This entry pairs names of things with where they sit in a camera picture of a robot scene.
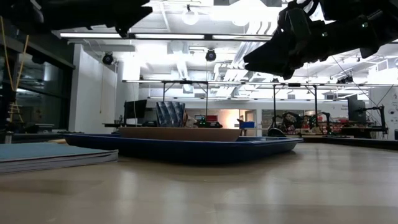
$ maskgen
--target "machine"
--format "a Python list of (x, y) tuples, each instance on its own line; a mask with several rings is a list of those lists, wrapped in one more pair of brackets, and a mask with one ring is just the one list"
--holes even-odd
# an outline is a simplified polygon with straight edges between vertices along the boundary
[[(365, 106), (365, 102), (357, 100), (357, 96), (351, 96), (348, 98), (348, 116), (350, 122), (346, 127), (341, 129), (342, 133), (356, 138), (367, 139), (372, 138), (372, 132), (388, 134), (384, 106), (375, 106), (372, 108), (366, 108)], [(376, 110), (377, 113), (380, 114), (380, 126), (367, 121), (366, 112), (369, 110)]]
[(198, 126), (198, 128), (223, 128), (223, 125), (218, 121), (206, 121), (204, 116), (202, 119), (197, 120), (194, 125)]
[[(333, 22), (311, 20), (318, 6), (325, 20)], [(396, 39), (398, 0), (294, 0), (279, 13), (272, 39), (244, 62), (247, 70), (288, 80), (304, 63), (354, 49), (367, 58)]]
[[(304, 121), (306, 119), (308, 121), (308, 126), (310, 129), (317, 128), (317, 119), (318, 119), (318, 116), (321, 114), (326, 116), (327, 135), (331, 135), (332, 131), (331, 131), (331, 127), (330, 127), (330, 113), (321, 112), (321, 113), (315, 114), (313, 116), (308, 116), (308, 115), (300, 116), (299, 114), (287, 111), (282, 116), (276, 116), (276, 118), (282, 119), (282, 124), (279, 127), (277, 127), (276, 121), (273, 121), (271, 128), (269, 130), (269, 136), (271, 136), (270, 133), (271, 134), (277, 133), (278, 136), (280, 136), (280, 134), (279, 134), (280, 132), (283, 132), (283, 133), (287, 133), (289, 131), (295, 132), (296, 129), (302, 129)], [(287, 119), (288, 115), (293, 116), (294, 120)]]

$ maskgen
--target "cable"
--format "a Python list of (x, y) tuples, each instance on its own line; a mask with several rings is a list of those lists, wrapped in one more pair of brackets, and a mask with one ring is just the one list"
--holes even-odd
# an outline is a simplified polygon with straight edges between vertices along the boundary
[(102, 65), (101, 100), (99, 101), (99, 113), (102, 113), (102, 92), (103, 92), (103, 88), (104, 88), (104, 67), (105, 67), (105, 65)]
[(313, 5), (311, 7), (311, 9), (307, 12), (308, 16), (312, 16), (312, 14), (314, 14), (314, 12), (317, 10), (319, 4), (319, 0), (313, 0)]
[(305, 2), (302, 2), (300, 4), (297, 4), (299, 7), (304, 8), (305, 6), (309, 5), (312, 2), (312, 0), (305, 0)]
[(381, 103), (381, 101), (383, 101), (385, 99), (385, 97), (387, 96), (387, 94), (392, 90), (392, 88), (394, 87), (395, 84), (392, 84), (392, 86), (390, 87), (390, 89), (388, 89), (387, 93), (383, 96), (383, 98), (381, 98), (381, 100), (379, 101), (379, 103), (376, 106), (379, 106), (379, 104)]
[[(133, 92), (133, 96), (136, 97), (136, 90), (134, 88), (134, 85), (135, 85), (135, 83), (132, 84), (132, 92)], [(138, 118), (137, 118), (137, 114), (136, 114), (136, 99), (134, 99), (132, 106), (134, 107), (134, 119), (135, 119), (134, 123), (136, 124), (136, 127), (137, 127)]]
[(21, 75), (22, 75), (22, 69), (24, 68), (25, 55), (26, 55), (26, 48), (27, 48), (28, 42), (29, 42), (29, 35), (26, 35), (24, 53), (22, 54), (22, 62), (21, 62), (21, 67), (19, 68), (19, 73), (18, 73), (18, 78), (17, 78), (16, 89), (18, 89), (19, 80), (21, 79)]
[[(334, 56), (331, 56), (331, 57), (332, 57), (333, 60), (336, 62), (336, 64), (341, 68), (341, 70), (342, 70), (347, 76), (349, 76), (349, 74), (347, 73), (347, 71), (343, 69), (343, 67), (337, 62), (337, 60), (335, 59), (335, 57), (334, 57)], [(363, 92), (363, 94), (364, 94), (374, 105), (377, 105), (372, 99), (370, 99), (369, 95), (367, 95), (367, 94), (365, 93), (365, 91), (363, 91), (363, 90), (361, 89), (361, 87), (359, 87), (358, 84), (356, 84), (354, 81), (353, 81), (353, 83), (356, 85), (356, 87), (358, 87), (359, 90), (361, 90), (361, 91)], [(374, 118), (375, 121), (377, 121), (377, 119), (376, 119), (371, 113), (368, 113), (368, 114), (371, 115), (371, 116)]]
[(98, 42), (98, 40), (94, 40), (94, 41), (98, 44), (99, 49), (101, 49), (101, 51), (104, 52), (104, 50), (102, 49), (101, 44)]
[(93, 49), (93, 46), (91, 46), (90, 41), (88, 41), (88, 40), (86, 40), (86, 39), (83, 39), (83, 41), (86, 42), (86, 43), (90, 46), (90, 49), (94, 52), (94, 54), (96, 54), (96, 55), (98, 56), (98, 58), (101, 58), (101, 57), (102, 57), (101, 54), (97, 53), (97, 52)]
[[(19, 80), (21, 77), (21, 73), (22, 73), (22, 69), (24, 67), (24, 61), (25, 61), (25, 54), (26, 54), (26, 49), (27, 49), (27, 44), (29, 42), (29, 35), (26, 35), (26, 41), (25, 41), (25, 46), (24, 46), (24, 53), (23, 53), (23, 58), (22, 58), (22, 62), (21, 62), (21, 67), (19, 69), (19, 74), (18, 74), (18, 79), (17, 79), (17, 83), (16, 83), (16, 87), (14, 88), (14, 82), (12, 80), (12, 76), (11, 76), (11, 71), (10, 71), (10, 65), (9, 65), (9, 61), (8, 61), (8, 53), (7, 53), (7, 43), (6, 43), (6, 31), (4, 30), (4, 21), (2, 19), (2, 16), (0, 16), (0, 22), (1, 22), (1, 33), (2, 33), (2, 38), (3, 38), (3, 44), (4, 44), (4, 53), (6, 54), (6, 65), (7, 65), (7, 71), (8, 71), (8, 77), (10, 79), (10, 86), (11, 86), (11, 90), (12, 91), (17, 91), (18, 89), (18, 85), (19, 85)], [(17, 100), (15, 100), (15, 104), (13, 104), (14, 106), (17, 107), (17, 111), (18, 111), (18, 115), (19, 115), (19, 119), (21, 120), (21, 122), (23, 123), (24, 120), (22, 119), (20, 110), (19, 110), (19, 106), (17, 103)], [(10, 115), (10, 120), (12, 122), (13, 119), (13, 113), (11, 113)]]
[(2, 16), (0, 16), (0, 21), (1, 21), (1, 32), (2, 32), (2, 39), (3, 39), (3, 44), (4, 44), (4, 52), (6, 54), (6, 65), (7, 65), (7, 71), (8, 71), (8, 77), (10, 79), (10, 86), (13, 91), (14, 90), (14, 84), (12, 83), (12, 76), (11, 76), (11, 71), (10, 71), (10, 64), (8, 62), (8, 53), (7, 53), (7, 44), (6, 44), (6, 32), (4, 31), (4, 22), (2, 20)]

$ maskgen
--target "ceiling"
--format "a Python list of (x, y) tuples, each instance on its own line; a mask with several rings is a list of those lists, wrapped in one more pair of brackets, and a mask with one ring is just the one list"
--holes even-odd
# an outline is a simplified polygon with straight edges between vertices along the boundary
[[(187, 4), (193, 12), (187, 12)], [(282, 9), (279, 7), (266, 7), (260, 0), (240, 0), (231, 6), (214, 6), (213, 0), (201, 1), (151, 1), (154, 12), (138, 22), (131, 28), (132, 33), (184, 33), (184, 34), (267, 34), (272, 35), (276, 28), (277, 14)], [(62, 32), (114, 32), (114, 29), (105, 26), (93, 27), (93, 30), (79, 28), (63, 30)], [(97, 46), (133, 45), (135, 52), (115, 52), (118, 60), (124, 60), (131, 54), (137, 55), (141, 65), (141, 75), (144, 79), (156, 77), (157, 79), (169, 79), (172, 71), (177, 70), (177, 64), (181, 57), (170, 53), (169, 40), (71, 40), (71, 42), (87, 45), (86, 50), (98, 51)], [(183, 58), (188, 71), (203, 71), (202, 78), (206, 79), (207, 73), (213, 73), (215, 66), (226, 65), (243, 66), (240, 50), (246, 54), (256, 49), (261, 43), (244, 43), (228, 41), (184, 41), (189, 47), (203, 47), (203, 50), (188, 50)], [(217, 59), (207, 62), (205, 54), (207, 49), (215, 49)], [(372, 57), (363, 60), (359, 50), (353, 50), (343, 54), (329, 57), (325, 62), (305, 64), (303, 68), (296, 70), (291, 82), (336, 82), (337, 78), (349, 73), (356, 78), (365, 78), (369, 70), (377, 63), (398, 58), (398, 45), (389, 44), (380, 48)], [(226, 76), (228, 69), (220, 70), (221, 75), (229, 81), (239, 81), (242, 78), (253, 78), (252, 73)], [(259, 82), (270, 81), (272, 75), (256, 73)]]

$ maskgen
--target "metal frame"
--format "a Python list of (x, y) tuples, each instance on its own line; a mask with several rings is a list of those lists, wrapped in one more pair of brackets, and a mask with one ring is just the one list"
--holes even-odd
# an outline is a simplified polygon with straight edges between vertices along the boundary
[[(125, 83), (180, 83), (184, 80), (122, 80)], [(280, 85), (280, 86), (288, 86), (289, 88), (300, 88), (300, 87), (310, 87), (310, 86), (317, 86), (318, 88), (324, 86), (330, 87), (391, 87), (391, 84), (331, 84), (331, 83), (273, 83), (273, 82), (216, 82), (216, 81), (195, 81), (192, 80), (190, 82), (194, 83), (203, 83), (209, 85), (260, 85), (260, 86), (273, 86), (273, 85)]]
[[(209, 84), (208, 84), (208, 81), (190, 81), (190, 80), (167, 81), (167, 80), (164, 80), (164, 81), (162, 81), (162, 83), (163, 83), (163, 102), (164, 102), (164, 100), (165, 100), (165, 94), (166, 94), (166, 92), (167, 92), (170, 88), (172, 88), (172, 87), (174, 86), (174, 84), (176, 84), (176, 83), (179, 83), (179, 84), (182, 84), (182, 85), (194, 85), (194, 84), (198, 84), (199, 87), (200, 87), (203, 91), (205, 91), (205, 90), (200, 86), (200, 84), (206, 85), (206, 91), (205, 91), (205, 93), (206, 93), (206, 116), (205, 116), (205, 121), (207, 121), (208, 92), (209, 92)], [(172, 85), (166, 89), (166, 84), (168, 84), (168, 83), (172, 83)]]
[[(97, 39), (97, 40), (192, 40), (192, 41), (232, 41), (232, 42), (267, 42), (270, 41), (271, 35), (252, 35), (252, 34), (182, 34), (182, 33), (128, 33), (126, 38), (122, 38), (117, 33), (98, 33), (98, 32), (80, 32), (77, 34), (83, 34), (82, 37), (71, 37), (71, 35), (76, 35), (72, 32), (61, 32), (60, 36), (63, 39), (73, 40), (73, 39)], [(109, 37), (96, 37), (95, 35), (108, 35)], [(140, 37), (140, 35), (151, 35), (150, 37)], [(176, 38), (176, 35), (186, 36), (186, 38)], [(193, 38), (194, 36), (203, 36), (203, 38)]]

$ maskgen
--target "window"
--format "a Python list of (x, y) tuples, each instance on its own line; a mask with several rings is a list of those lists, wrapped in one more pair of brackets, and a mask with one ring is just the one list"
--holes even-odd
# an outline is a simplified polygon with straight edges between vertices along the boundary
[(19, 88), (17, 90), (19, 114), (14, 114), (12, 120), (16, 123), (23, 122), (25, 126), (52, 124), (54, 129), (67, 129), (67, 103), (66, 99)]
[[(21, 68), (22, 60), (23, 55), (19, 54), (18, 71)], [(69, 80), (70, 76), (65, 75), (64, 70), (29, 54), (25, 55), (19, 83), (22, 88), (35, 88), (46, 93), (69, 97)]]
[[(9, 57), (10, 69), (16, 82), (23, 55), (11, 53), (13, 57)], [(0, 83), (9, 89), (9, 78), (2, 54), (0, 53)], [(15, 105), (11, 106), (14, 113), (10, 115), (11, 121), (16, 124), (22, 123), (24, 128), (34, 124), (51, 124), (53, 129), (68, 129), (72, 85), (72, 71), (69, 72), (26, 54), (16, 95), (19, 111)]]

